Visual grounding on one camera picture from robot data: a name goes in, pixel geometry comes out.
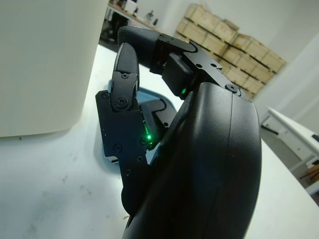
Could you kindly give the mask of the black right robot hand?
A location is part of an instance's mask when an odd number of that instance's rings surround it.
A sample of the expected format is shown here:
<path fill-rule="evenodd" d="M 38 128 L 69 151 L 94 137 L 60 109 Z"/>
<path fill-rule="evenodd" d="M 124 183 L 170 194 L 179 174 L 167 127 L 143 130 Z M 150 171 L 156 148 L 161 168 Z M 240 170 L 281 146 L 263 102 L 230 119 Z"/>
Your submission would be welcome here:
<path fill-rule="evenodd" d="M 262 166 L 255 105 L 195 42 L 123 26 L 110 90 L 96 94 L 119 164 L 125 239 L 242 239 Z"/>

